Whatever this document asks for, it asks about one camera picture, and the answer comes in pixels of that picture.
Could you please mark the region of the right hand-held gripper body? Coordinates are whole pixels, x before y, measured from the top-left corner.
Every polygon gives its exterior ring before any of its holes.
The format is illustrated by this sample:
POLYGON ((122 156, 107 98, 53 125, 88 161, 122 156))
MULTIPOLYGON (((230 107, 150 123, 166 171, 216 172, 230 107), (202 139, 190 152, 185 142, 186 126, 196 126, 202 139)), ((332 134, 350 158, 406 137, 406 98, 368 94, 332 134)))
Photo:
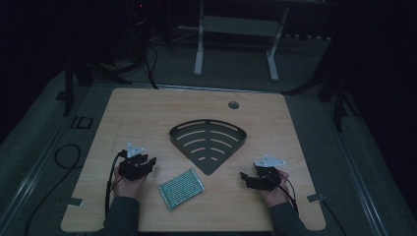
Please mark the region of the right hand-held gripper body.
POLYGON ((255 161, 254 166, 258 175, 256 189, 262 191, 275 189, 281 182, 278 167, 285 165, 285 160, 268 155, 261 160, 255 161))

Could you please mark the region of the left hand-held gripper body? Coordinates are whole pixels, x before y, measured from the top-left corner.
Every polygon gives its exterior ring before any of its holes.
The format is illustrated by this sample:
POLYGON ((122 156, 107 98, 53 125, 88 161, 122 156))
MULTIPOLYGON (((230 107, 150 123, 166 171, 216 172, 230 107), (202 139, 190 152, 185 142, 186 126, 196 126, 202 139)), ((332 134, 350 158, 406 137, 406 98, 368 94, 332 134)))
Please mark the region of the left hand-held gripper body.
POLYGON ((144 154, 142 147, 127 144, 126 157, 119 163, 118 174, 130 181, 139 180, 148 174, 145 167, 148 155, 144 154))

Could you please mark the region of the green dotted packet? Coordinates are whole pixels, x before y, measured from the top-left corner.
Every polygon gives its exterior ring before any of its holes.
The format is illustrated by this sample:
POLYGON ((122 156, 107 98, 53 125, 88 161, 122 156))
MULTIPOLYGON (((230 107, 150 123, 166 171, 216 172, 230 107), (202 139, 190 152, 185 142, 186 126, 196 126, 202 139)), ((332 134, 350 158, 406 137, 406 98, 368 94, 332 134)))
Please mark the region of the green dotted packet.
POLYGON ((158 186, 160 195, 169 211, 202 193, 205 187, 194 169, 172 178, 158 186))

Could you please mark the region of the black slotted corner shelf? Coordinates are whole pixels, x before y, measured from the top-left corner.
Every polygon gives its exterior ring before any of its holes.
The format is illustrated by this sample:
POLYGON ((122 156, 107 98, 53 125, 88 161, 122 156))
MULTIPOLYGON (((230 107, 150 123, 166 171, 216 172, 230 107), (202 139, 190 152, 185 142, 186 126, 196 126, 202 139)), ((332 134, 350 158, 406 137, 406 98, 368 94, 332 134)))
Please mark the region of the black slotted corner shelf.
POLYGON ((211 175, 245 144, 247 133, 224 121, 199 119, 173 127, 169 137, 204 174, 211 175))

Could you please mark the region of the person's left hand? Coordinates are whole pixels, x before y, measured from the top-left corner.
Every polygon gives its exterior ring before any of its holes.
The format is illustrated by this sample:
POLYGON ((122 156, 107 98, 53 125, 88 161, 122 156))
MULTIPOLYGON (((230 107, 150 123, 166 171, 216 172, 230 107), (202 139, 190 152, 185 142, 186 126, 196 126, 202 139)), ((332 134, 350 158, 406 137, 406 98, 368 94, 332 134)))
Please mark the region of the person's left hand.
POLYGON ((118 173, 119 168, 114 169, 114 180, 111 184, 114 197, 127 197, 132 199, 138 199, 141 188, 144 186, 147 177, 144 176, 139 180, 130 181, 125 179, 118 173))

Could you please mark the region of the person's right hand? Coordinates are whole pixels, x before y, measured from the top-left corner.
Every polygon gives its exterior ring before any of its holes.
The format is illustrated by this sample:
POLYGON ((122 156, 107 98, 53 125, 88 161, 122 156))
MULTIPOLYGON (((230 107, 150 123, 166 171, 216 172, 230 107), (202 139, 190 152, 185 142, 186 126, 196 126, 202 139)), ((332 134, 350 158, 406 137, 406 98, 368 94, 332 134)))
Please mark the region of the person's right hand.
POLYGON ((279 175, 281 176, 281 182, 278 187, 276 187, 273 191, 259 191, 260 196, 266 203, 268 207, 274 207, 277 205, 285 204, 289 202, 289 197, 287 196, 288 187, 287 187, 287 177, 288 174, 279 171, 279 175))

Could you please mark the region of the black tripod stand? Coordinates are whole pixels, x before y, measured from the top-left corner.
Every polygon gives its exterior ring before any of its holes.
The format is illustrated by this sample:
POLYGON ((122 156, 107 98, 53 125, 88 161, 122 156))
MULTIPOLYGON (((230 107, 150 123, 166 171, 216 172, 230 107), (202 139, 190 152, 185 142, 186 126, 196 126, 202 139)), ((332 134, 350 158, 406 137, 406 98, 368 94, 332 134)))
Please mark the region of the black tripod stand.
POLYGON ((141 65, 139 61, 134 61, 131 65, 119 69, 110 70, 101 63, 94 61, 85 55, 69 56, 65 63, 65 90, 58 98, 65 102, 64 117, 67 117, 74 105, 74 76, 77 76, 79 83, 91 86, 93 82, 90 70, 94 70, 102 75, 106 80, 118 84, 130 85, 131 82, 120 77, 121 74, 133 71, 141 65))
POLYGON ((305 84, 283 91, 283 95, 296 95, 311 89, 317 85, 322 85, 318 99, 320 102, 330 102, 334 99, 334 109, 332 122, 338 132, 342 132, 341 118, 346 114, 343 108, 345 86, 346 86, 346 68, 344 63, 331 63, 323 59, 315 69, 312 78, 305 84))

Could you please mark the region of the white metal stand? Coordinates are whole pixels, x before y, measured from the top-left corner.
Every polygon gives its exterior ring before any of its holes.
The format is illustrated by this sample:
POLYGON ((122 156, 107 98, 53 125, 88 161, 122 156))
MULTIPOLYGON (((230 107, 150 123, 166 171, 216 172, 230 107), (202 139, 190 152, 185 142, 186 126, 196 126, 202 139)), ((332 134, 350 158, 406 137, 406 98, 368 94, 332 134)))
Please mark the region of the white metal stand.
POLYGON ((274 55, 282 37, 288 13, 289 8, 284 7, 282 12, 279 14, 279 19, 277 21, 212 16, 205 13, 205 0, 200 0, 198 47, 194 66, 194 75, 200 76, 203 71, 205 32, 269 36, 273 38, 271 48, 266 51, 269 75, 273 82, 277 82, 279 80, 279 76, 274 55))

